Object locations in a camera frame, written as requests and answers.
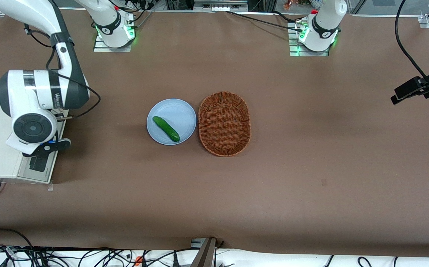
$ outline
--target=table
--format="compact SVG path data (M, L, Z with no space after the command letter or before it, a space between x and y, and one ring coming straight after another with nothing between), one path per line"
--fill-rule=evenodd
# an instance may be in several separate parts
M221 12L156 12L121 54L91 52L85 11L64 17L103 101L67 123L72 148L58 156L52 192L6 185L0 227L60 247L171 250L214 236L261 252L429 256L429 99L389 100L417 75L394 18L346 16L331 56L309 58L289 56L284 29ZM429 73L429 30L401 19L400 34ZM0 76L49 56L21 23L0 19ZM250 109L238 156L213 156L196 135L171 147L149 137L157 102L197 110L221 90Z

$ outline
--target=green cucumber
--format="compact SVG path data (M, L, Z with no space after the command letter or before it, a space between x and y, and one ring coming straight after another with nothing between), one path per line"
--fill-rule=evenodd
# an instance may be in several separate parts
M170 137L170 139L172 139L173 142L180 142L180 135L164 119L159 116L153 116L152 120Z

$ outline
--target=brown woven basket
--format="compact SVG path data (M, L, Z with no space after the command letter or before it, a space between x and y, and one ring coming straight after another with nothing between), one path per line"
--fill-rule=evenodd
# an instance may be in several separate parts
M229 92L213 93L201 102L198 129L203 146L220 157L239 154L250 140L249 110Z

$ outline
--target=white box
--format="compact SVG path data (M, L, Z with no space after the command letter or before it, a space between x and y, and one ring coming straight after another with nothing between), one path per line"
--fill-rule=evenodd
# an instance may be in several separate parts
M52 152L47 158L24 157L20 151L6 145L12 132L11 122L11 117L0 106L0 179L11 183L49 184L58 151ZM59 138L62 137L65 122L58 123Z

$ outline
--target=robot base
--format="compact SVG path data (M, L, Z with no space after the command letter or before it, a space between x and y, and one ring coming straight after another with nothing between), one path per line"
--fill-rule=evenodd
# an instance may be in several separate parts
M308 25L308 17L304 17L302 19L297 20L296 23L288 23L288 27L292 27L295 29L304 29L305 26ZM328 47L325 51L311 51L308 49L305 44L300 41L300 36L302 33L296 32L294 30L289 29L289 48L290 48L290 56L329 56L330 55L330 47Z
M122 10L119 10L118 12L121 13L122 18L124 20L124 22L122 23L122 27L124 28L124 32L126 32L126 34L128 35L127 44L121 47L109 47L103 42L103 39L101 38L101 33L98 32L98 34L96 35L96 40L94 41L93 52L130 52L132 42L135 39L135 23L130 22L134 19L134 15L132 13L126 13Z

